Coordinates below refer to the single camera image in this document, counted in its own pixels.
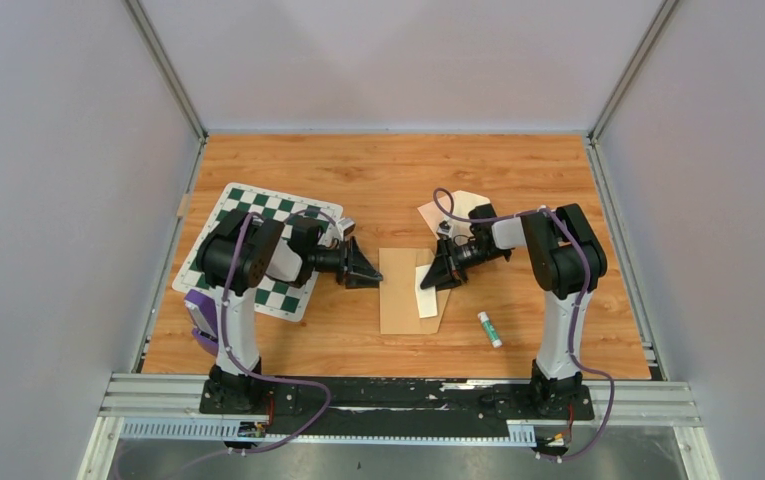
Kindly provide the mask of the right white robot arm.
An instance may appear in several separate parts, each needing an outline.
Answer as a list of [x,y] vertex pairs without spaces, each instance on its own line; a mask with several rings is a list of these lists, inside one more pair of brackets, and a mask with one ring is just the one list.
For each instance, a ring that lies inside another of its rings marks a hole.
[[529,403],[542,417],[554,417],[581,387],[578,349],[588,305],[608,262],[581,207],[543,207],[523,215],[498,217],[489,203],[465,218],[471,235],[457,244],[439,225],[436,254],[419,287],[452,289],[467,282],[467,270],[490,260],[508,260],[527,249],[533,275],[545,294],[545,322],[533,361]]

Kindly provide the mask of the pink paper envelope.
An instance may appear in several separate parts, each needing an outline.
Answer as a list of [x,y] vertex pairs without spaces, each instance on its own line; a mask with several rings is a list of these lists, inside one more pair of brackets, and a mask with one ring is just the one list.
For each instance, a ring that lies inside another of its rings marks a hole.
[[[488,197],[463,190],[456,190],[452,195],[452,207],[450,204],[451,200],[445,194],[439,195],[439,202],[444,209],[451,211],[455,216],[461,218],[467,218],[469,212],[475,207],[490,203]],[[417,211],[436,239],[439,238],[437,229],[442,221],[446,221],[451,226],[451,234],[453,236],[464,235],[467,237],[471,234],[470,226],[467,222],[449,219],[437,208],[432,200],[418,207]]]

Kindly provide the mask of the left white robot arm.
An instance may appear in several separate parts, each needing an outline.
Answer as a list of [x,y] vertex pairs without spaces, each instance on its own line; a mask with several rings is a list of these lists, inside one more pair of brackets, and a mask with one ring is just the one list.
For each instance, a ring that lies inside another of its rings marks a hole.
[[265,381],[255,340],[256,289],[265,278],[302,287],[316,272],[331,273],[347,289],[376,288],[382,274],[351,237],[349,218],[301,210],[284,220],[236,209],[206,236],[196,267],[206,290],[189,292],[185,306],[192,335],[215,358],[206,382],[211,397],[226,400],[241,413],[256,411]]

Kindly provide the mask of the white green glue stick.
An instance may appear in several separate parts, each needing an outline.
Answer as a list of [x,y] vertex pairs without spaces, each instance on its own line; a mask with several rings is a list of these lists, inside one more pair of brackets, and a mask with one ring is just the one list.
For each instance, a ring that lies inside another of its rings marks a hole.
[[486,312],[482,311],[478,313],[478,320],[483,330],[485,331],[487,337],[489,338],[489,341],[492,347],[500,348],[503,345],[503,343],[497,330],[495,329],[492,323],[490,316]]

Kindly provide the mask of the tan kraft envelope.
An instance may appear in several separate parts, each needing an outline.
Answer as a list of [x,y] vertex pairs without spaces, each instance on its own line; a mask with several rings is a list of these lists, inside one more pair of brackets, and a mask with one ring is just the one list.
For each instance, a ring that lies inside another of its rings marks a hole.
[[430,265],[434,253],[427,248],[380,248],[379,269],[384,280],[379,286],[379,329],[382,335],[434,335],[450,296],[450,290],[437,293],[438,314],[420,319],[415,298],[415,268]]

